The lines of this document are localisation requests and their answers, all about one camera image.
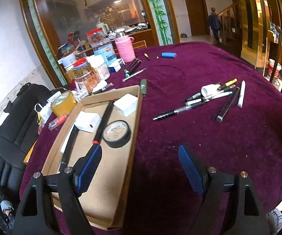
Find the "long black stick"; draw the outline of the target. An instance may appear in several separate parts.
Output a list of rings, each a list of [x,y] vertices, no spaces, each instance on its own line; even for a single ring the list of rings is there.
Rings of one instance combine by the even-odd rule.
[[[114,104],[114,100],[110,100],[102,116],[101,122],[96,131],[96,134],[93,138],[93,141],[92,141],[93,144],[100,144],[103,130],[105,129],[106,125],[108,124],[109,118],[113,110],[113,104]]]

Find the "dark brown pen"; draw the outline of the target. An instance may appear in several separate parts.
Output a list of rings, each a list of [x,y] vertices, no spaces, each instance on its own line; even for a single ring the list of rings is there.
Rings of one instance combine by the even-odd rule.
[[[216,121],[218,123],[223,122],[223,119],[225,117],[225,115],[227,114],[228,110],[230,109],[230,107],[232,106],[232,104],[234,103],[237,95],[240,92],[240,88],[236,87],[234,89],[234,91],[232,92],[232,94],[230,95],[230,97],[228,98],[228,100],[226,101],[226,103],[224,104],[224,106],[222,107],[221,111],[219,112],[219,114],[216,117]]]

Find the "black gel pen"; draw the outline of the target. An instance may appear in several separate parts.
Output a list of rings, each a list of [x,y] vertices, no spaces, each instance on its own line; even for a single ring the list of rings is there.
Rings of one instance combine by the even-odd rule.
[[[162,119],[166,119],[166,118],[178,115],[178,114],[180,114],[182,112],[189,111],[191,109],[194,109],[194,108],[197,108],[199,106],[202,106],[205,103],[206,102],[197,102],[197,103],[193,103],[191,105],[186,105],[186,106],[183,106],[183,107],[180,107],[180,108],[177,108],[177,109],[173,109],[171,111],[168,111],[168,112],[165,112],[165,113],[157,115],[156,117],[154,117],[152,119],[152,121],[158,121],[158,120],[162,120]]]

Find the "white square adapter box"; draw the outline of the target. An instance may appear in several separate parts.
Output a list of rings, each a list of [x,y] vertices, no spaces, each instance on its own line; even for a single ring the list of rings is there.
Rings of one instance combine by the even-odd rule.
[[[114,106],[118,113],[124,117],[130,116],[136,111],[138,98],[132,94],[125,94],[123,97],[114,102]]]

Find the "white tube stick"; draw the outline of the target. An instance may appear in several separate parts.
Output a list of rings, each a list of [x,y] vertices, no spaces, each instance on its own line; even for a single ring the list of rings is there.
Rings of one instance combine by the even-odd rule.
[[[241,86],[240,86],[239,99],[237,103],[238,108],[242,108],[243,106],[243,100],[245,97],[245,88],[246,88],[246,82],[242,81]]]

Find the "white small bottle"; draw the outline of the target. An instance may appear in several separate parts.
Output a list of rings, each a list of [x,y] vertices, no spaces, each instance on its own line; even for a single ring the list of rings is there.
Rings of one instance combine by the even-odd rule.
[[[209,84],[201,87],[202,97],[206,98],[218,93],[218,89],[220,88],[220,86],[220,84]]]

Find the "yellow black pen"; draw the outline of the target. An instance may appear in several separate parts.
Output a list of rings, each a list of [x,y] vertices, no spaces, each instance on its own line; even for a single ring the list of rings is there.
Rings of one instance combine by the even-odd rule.
[[[238,81],[238,80],[237,80],[236,78],[234,78],[234,79],[232,79],[232,80],[230,80],[230,81],[228,81],[228,82],[222,84],[222,85],[218,88],[218,91],[219,91],[219,90],[222,90],[222,89],[224,89],[224,88],[226,88],[226,87],[229,87],[229,86],[233,85],[233,84],[236,83],[237,81]]]

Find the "cardboard box tray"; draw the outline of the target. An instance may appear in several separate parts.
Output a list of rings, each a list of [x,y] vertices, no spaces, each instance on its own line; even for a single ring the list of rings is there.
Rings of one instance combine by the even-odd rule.
[[[90,225],[105,231],[120,229],[124,222],[142,108],[142,95],[139,85],[86,97],[78,103],[59,131],[42,169],[44,175],[59,172],[63,142],[80,112],[97,113],[99,116],[103,116],[110,100],[116,101],[126,94],[131,94],[137,98],[136,110],[128,117],[124,117],[116,109],[113,109],[109,122],[126,121],[131,129],[130,140],[123,147],[116,149],[109,147],[105,141],[101,141],[101,161],[88,191],[79,198]]]

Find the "black tape roll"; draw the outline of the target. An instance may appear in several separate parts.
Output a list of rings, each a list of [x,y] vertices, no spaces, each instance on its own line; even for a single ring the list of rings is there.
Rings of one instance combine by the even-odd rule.
[[[123,147],[131,138],[130,126],[124,120],[115,120],[105,127],[102,138],[110,148]]]

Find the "yellow tape roll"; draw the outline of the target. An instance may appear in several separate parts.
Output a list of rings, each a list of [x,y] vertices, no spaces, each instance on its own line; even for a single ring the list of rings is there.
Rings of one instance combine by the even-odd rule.
[[[66,91],[53,101],[51,110],[57,117],[61,117],[63,115],[69,115],[76,105],[77,101],[72,92]]]

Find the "purple velvet tablecloth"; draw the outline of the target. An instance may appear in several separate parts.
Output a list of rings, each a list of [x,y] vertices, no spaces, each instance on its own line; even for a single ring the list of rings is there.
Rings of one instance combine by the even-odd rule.
[[[163,58],[163,52],[177,57]],[[204,42],[153,46],[136,51],[146,70],[114,90],[147,79],[123,226],[114,234],[187,234],[201,205],[179,162],[185,145],[208,165],[227,174],[246,171],[265,211],[282,200],[282,94],[243,61]],[[246,82],[243,107],[233,106],[218,123],[226,98],[152,121],[181,107],[207,84],[236,78]]]

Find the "black office chair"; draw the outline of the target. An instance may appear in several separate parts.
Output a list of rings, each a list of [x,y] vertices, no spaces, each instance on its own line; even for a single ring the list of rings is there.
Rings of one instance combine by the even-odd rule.
[[[26,154],[38,137],[36,104],[44,104],[51,91],[44,85],[27,83],[14,101],[8,102],[8,114],[0,125],[0,185],[18,194],[26,165]]]

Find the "blue white box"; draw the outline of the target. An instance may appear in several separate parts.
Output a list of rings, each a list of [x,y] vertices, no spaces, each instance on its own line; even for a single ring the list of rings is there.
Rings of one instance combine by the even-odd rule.
[[[116,61],[117,56],[113,50],[113,45],[107,43],[93,48],[94,55],[101,55],[105,61],[107,67]]]

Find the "blue lighter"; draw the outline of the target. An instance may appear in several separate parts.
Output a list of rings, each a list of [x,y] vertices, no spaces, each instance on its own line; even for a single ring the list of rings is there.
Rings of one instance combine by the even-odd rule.
[[[177,54],[175,52],[163,52],[161,54],[161,57],[163,58],[173,58],[175,59],[177,57]]]

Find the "red lid plastic jar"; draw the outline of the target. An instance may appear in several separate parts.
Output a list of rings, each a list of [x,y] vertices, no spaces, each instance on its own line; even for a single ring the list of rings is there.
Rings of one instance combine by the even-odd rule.
[[[109,39],[105,35],[102,28],[89,31],[86,34],[90,47],[98,48],[109,43]]]

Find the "person in dark coat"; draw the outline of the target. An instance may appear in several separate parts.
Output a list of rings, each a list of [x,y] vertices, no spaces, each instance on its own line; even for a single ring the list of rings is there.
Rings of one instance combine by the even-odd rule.
[[[208,25],[211,28],[215,43],[220,43],[219,31],[221,30],[221,21],[219,20],[218,15],[216,14],[216,9],[211,8],[211,14],[208,16]]]

